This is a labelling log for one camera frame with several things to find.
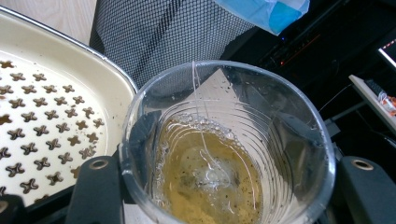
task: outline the clear plastic cup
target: clear plastic cup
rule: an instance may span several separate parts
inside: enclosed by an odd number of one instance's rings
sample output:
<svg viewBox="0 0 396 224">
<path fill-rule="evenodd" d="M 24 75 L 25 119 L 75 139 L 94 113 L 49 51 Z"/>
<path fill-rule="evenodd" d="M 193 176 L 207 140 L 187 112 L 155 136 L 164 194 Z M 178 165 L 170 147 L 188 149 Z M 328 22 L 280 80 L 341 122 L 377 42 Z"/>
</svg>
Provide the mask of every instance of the clear plastic cup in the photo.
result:
<svg viewBox="0 0 396 224">
<path fill-rule="evenodd" d="M 312 223 L 332 194 L 335 160 L 318 111 L 251 65 L 168 69 L 137 93 L 123 128 L 125 184 L 157 223 Z"/>
</svg>

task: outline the plastic bag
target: plastic bag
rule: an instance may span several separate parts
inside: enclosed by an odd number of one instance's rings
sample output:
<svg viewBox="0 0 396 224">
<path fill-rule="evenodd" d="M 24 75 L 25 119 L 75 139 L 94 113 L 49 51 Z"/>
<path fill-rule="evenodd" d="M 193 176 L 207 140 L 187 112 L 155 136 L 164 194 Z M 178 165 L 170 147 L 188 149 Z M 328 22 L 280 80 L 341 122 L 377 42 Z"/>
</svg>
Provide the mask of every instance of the plastic bag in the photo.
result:
<svg viewBox="0 0 396 224">
<path fill-rule="evenodd" d="M 300 19 L 309 8 L 309 0 L 214 0 L 235 16 L 273 35 Z"/>
</svg>

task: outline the black mesh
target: black mesh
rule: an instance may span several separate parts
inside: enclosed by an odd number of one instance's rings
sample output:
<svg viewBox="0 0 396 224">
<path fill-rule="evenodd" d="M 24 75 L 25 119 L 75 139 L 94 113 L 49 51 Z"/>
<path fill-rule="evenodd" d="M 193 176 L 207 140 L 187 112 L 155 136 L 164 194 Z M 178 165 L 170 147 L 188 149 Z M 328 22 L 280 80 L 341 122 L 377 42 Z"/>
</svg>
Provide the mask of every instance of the black mesh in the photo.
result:
<svg viewBox="0 0 396 224">
<path fill-rule="evenodd" d="M 90 45 L 141 88 L 175 65 L 219 59 L 252 27 L 212 0 L 98 0 Z"/>
</svg>

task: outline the wire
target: wire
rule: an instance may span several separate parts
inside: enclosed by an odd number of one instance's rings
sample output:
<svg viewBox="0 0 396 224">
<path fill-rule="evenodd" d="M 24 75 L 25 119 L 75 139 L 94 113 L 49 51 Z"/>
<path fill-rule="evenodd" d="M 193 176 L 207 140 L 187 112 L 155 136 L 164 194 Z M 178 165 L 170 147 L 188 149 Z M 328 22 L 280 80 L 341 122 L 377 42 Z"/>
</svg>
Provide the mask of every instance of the wire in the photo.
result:
<svg viewBox="0 0 396 224">
<path fill-rule="evenodd" d="M 320 111 L 326 107 L 329 103 L 331 103 L 339 94 L 341 94 L 344 90 L 346 90 L 348 87 L 352 86 L 352 83 L 345 86 L 343 89 L 341 89 L 339 92 L 337 92 L 337 94 L 334 95 L 334 97 L 332 99 L 330 99 L 318 112 L 320 113 Z"/>
</svg>

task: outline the yellow liquid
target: yellow liquid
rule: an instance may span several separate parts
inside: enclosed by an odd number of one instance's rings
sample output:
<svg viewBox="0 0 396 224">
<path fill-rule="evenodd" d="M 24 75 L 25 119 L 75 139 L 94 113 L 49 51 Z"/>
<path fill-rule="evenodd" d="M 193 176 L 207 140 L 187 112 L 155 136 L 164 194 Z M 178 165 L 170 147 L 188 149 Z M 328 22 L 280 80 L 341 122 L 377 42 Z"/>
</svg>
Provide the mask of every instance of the yellow liquid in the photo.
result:
<svg viewBox="0 0 396 224">
<path fill-rule="evenodd" d="M 201 132 L 182 120 L 162 129 L 154 199 L 187 223 L 259 223 L 262 186 L 246 151 L 213 121 Z"/>
</svg>

